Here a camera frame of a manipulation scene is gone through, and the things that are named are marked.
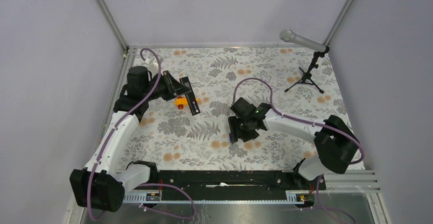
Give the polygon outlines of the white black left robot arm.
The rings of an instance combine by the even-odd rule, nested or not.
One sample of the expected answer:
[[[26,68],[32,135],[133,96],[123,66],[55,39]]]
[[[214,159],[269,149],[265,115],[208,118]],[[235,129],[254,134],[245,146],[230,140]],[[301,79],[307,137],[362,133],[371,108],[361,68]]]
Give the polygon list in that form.
[[[125,195],[140,184],[147,189],[158,184],[155,163],[133,163],[122,173],[116,172],[117,165],[149,102],[170,101],[191,91],[188,77],[176,80],[169,71],[159,73],[144,66],[129,69],[103,141],[83,169],[74,169],[69,177],[78,206],[116,212]]]

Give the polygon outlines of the black remote control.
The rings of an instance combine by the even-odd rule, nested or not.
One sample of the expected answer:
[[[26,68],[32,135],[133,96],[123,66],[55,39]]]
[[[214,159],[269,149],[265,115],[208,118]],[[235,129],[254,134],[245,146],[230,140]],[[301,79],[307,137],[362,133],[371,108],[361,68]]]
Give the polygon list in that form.
[[[180,83],[189,88],[189,91],[185,94],[185,97],[187,98],[187,101],[190,105],[190,111],[191,111],[192,116],[200,114],[201,113],[200,108],[199,108],[199,111],[197,111],[197,112],[195,112],[192,108],[192,102],[196,102],[196,100],[195,100],[196,96],[194,94],[193,87],[192,87],[192,84],[191,84],[189,78],[188,77],[180,78]]]

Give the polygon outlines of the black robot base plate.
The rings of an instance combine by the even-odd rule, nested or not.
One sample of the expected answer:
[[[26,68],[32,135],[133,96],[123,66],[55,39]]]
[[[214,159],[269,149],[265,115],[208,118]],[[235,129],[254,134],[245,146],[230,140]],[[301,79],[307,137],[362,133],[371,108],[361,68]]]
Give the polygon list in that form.
[[[270,190],[308,194],[316,189],[325,190],[324,180],[307,181],[292,171],[281,170],[160,170],[151,175],[147,186],[137,190],[177,190],[188,197],[192,191],[204,189]]]

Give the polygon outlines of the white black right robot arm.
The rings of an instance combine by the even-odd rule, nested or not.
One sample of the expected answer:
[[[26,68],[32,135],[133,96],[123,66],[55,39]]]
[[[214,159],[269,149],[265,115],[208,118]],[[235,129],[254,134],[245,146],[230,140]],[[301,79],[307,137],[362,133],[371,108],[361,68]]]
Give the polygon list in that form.
[[[317,154],[301,160],[293,169],[293,183],[306,189],[313,180],[327,172],[344,174],[359,150],[358,140],[338,116],[327,119],[296,117],[276,112],[271,104],[255,106],[240,97],[228,118],[230,141],[247,142],[259,136],[258,130],[276,131],[313,143]]]

